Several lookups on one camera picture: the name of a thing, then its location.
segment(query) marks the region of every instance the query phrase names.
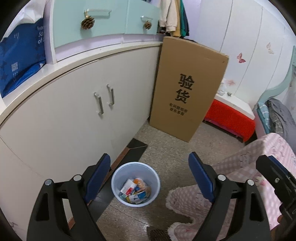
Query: blue gripper pad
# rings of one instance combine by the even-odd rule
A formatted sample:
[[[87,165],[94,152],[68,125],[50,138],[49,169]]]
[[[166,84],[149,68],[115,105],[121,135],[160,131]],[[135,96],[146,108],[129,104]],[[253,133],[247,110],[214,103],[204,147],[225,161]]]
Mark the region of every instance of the blue gripper pad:
[[[214,185],[202,167],[202,162],[194,153],[189,154],[188,158],[189,168],[200,188],[204,198],[208,199],[211,203],[215,201]]]
[[[281,169],[286,175],[288,175],[289,171],[274,157],[269,156],[268,157],[275,165],[278,166],[279,169]]]
[[[90,170],[93,172],[93,174],[88,178],[88,181],[86,183],[86,193],[84,198],[85,203],[89,203],[91,200],[94,200],[96,198],[96,195],[107,175],[107,173],[110,170],[110,156],[108,154],[104,154],[99,162],[95,166],[90,166]]]

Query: blue bag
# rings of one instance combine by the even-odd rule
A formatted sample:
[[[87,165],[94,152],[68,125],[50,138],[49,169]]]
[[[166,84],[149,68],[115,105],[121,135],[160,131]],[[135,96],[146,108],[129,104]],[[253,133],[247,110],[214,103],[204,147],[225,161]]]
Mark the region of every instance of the blue bag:
[[[2,98],[38,72],[45,62],[43,18],[17,26],[0,43]]]

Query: cardboard box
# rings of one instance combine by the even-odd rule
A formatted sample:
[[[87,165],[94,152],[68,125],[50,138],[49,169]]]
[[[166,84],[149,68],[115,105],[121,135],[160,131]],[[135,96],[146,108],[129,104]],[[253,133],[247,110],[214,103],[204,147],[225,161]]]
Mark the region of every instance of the cardboard box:
[[[228,56],[192,41],[165,37],[150,125],[189,142],[213,102]]]

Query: red cloth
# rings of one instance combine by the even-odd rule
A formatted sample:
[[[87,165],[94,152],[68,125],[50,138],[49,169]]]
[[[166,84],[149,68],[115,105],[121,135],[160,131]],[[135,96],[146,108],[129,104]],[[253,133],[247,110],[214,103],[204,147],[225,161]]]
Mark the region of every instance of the red cloth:
[[[219,123],[223,129],[230,129],[247,141],[255,131],[255,121],[230,106],[215,100],[213,101],[205,119]]]

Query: white plastic trash can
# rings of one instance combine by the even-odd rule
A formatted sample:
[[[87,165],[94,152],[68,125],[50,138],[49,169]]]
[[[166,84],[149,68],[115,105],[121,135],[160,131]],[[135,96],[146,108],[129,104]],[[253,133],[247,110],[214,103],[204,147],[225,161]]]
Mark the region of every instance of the white plastic trash can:
[[[119,197],[120,190],[127,179],[135,179],[137,177],[143,179],[143,181],[151,187],[150,196],[146,201],[140,204],[131,204],[123,201]],[[153,202],[159,194],[160,180],[158,174],[152,167],[141,162],[129,162],[122,165],[114,172],[111,179],[111,188],[114,196],[124,205],[130,207],[143,207]]]

